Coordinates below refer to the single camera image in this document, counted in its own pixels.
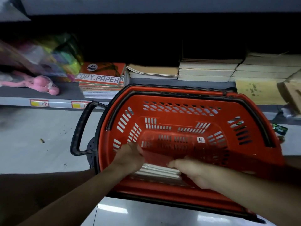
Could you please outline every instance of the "black basket handle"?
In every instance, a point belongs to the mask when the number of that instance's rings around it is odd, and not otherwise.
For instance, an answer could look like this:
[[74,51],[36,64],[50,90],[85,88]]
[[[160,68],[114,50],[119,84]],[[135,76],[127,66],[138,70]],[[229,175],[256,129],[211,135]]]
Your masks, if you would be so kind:
[[102,108],[107,108],[107,105],[104,105],[102,103],[99,102],[90,102],[86,108],[84,109],[84,111],[82,112],[82,115],[79,118],[79,121],[76,125],[76,128],[74,130],[74,134],[72,137],[72,141],[71,141],[71,145],[70,145],[70,152],[72,155],[74,156],[82,156],[82,155],[86,155],[89,153],[93,153],[95,150],[85,150],[85,151],[81,151],[79,149],[80,146],[80,142],[82,140],[82,134],[84,133],[84,129],[85,126],[87,124],[87,121],[93,111],[93,109],[96,107],[102,107]]

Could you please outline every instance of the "red shopping basket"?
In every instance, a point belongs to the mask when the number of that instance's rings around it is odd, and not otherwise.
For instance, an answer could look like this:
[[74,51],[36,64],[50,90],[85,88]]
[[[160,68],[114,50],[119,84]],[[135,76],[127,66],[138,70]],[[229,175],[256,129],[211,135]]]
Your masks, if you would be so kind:
[[[105,111],[95,147],[80,151],[85,124],[96,106],[105,107]],[[227,90],[129,85],[108,106],[91,102],[86,107],[70,151],[74,155],[94,154],[96,169],[101,171],[114,159],[114,150],[130,141],[175,159],[190,155],[267,179],[274,178],[274,166],[284,165],[280,143],[266,117],[245,95]],[[114,191],[144,201],[201,206],[208,212],[219,209],[219,213],[243,218],[251,215],[225,196],[198,187],[127,177]]]

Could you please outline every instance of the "hand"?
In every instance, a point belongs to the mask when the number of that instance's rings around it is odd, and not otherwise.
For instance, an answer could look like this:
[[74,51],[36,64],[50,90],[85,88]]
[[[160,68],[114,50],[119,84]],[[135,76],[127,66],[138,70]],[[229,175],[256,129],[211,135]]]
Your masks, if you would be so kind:
[[214,172],[217,166],[203,163],[189,156],[184,159],[173,160],[167,166],[177,168],[180,172],[186,174],[201,189],[214,190],[214,186],[210,181],[210,173]]
[[137,143],[129,142],[124,144],[116,153],[110,167],[121,167],[129,175],[138,171],[144,164],[143,151]]

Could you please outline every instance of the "floor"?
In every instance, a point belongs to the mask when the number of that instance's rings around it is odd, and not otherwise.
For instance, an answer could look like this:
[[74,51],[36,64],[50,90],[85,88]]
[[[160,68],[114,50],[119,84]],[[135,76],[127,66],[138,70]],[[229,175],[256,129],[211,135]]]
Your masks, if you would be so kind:
[[[49,110],[0,107],[0,174],[82,171],[89,168],[85,156],[69,152],[74,128],[81,110]],[[85,149],[102,113],[93,112],[81,142]],[[283,154],[301,154],[299,126],[288,126]],[[105,197],[91,212],[82,226],[106,225],[161,226],[256,226],[240,218],[179,209],[137,201]]]

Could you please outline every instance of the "pink stuffed toy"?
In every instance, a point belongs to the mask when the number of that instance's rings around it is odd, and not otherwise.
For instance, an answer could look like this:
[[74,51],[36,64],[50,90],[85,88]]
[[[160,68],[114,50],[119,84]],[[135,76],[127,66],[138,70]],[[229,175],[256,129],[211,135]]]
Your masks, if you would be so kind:
[[60,92],[59,88],[46,76],[40,75],[31,77],[19,71],[13,71],[12,75],[10,75],[10,78],[6,78],[7,81],[0,80],[0,85],[9,87],[28,87],[39,92],[50,93],[51,95],[58,95]]

